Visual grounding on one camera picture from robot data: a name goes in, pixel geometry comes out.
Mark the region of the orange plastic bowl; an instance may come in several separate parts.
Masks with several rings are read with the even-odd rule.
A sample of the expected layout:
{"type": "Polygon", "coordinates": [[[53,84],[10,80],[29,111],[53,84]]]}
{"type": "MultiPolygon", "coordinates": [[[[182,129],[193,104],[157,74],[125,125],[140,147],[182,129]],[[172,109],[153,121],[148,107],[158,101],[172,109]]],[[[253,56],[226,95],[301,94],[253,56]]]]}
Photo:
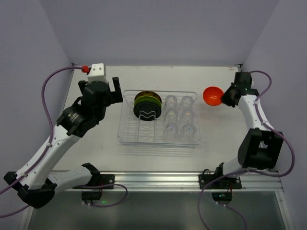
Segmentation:
{"type": "Polygon", "coordinates": [[[209,106],[218,106],[222,104],[221,97],[224,92],[218,87],[210,86],[203,91],[203,100],[209,106]]]}

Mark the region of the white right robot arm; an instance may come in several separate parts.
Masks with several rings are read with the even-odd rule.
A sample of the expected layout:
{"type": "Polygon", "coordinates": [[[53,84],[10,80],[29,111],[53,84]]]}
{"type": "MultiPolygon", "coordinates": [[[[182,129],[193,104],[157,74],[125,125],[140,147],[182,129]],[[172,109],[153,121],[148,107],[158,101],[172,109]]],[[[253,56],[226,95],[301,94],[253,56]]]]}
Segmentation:
{"type": "Polygon", "coordinates": [[[267,171],[274,169],[283,144],[282,133],[273,132],[260,103],[260,94],[252,88],[249,72],[236,72],[234,82],[221,97],[221,102],[238,107],[248,131],[237,152],[237,157],[221,163],[216,174],[236,178],[243,170],[267,171]]]}

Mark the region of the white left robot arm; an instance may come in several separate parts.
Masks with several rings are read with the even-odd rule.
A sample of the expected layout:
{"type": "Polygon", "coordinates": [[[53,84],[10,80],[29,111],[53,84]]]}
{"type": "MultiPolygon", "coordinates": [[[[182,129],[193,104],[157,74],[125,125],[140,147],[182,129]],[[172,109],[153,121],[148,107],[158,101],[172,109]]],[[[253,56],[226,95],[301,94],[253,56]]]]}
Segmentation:
{"type": "Polygon", "coordinates": [[[119,79],[113,77],[112,81],[114,91],[105,81],[80,81],[82,95],[63,111],[45,144],[24,167],[5,174],[4,180],[26,204],[42,208],[67,189],[100,185],[100,173],[90,163],[54,175],[51,171],[88,130],[104,119],[108,106],[123,101],[119,79]]]}

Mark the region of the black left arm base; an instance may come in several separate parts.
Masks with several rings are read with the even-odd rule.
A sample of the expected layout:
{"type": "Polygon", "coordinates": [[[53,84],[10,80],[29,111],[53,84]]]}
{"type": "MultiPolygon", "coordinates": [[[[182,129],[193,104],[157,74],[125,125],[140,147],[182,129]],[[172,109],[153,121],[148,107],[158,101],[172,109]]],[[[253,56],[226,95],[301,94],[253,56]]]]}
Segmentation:
{"type": "Polygon", "coordinates": [[[73,187],[73,189],[82,189],[84,186],[93,188],[93,187],[109,185],[109,184],[111,186],[107,186],[104,189],[113,189],[114,186],[112,184],[114,182],[115,182],[115,175],[114,174],[100,174],[99,178],[91,179],[88,184],[75,186],[75,187],[73,187]]]}

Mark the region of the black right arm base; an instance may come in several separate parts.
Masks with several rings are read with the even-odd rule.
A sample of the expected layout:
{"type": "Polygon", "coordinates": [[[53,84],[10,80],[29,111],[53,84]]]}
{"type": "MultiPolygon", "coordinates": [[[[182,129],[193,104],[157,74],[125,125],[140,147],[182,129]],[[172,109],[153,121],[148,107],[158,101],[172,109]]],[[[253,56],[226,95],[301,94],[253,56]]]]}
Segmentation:
{"type": "Polygon", "coordinates": [[[217,167],[214,172],[209,169],[205,169],[201,174],[198,175],[200,189],[206,187],[206,189],[242,189],[240,178],[223,177],[222,179],[216,180],[222,177],[222,168],[217,167]]]}

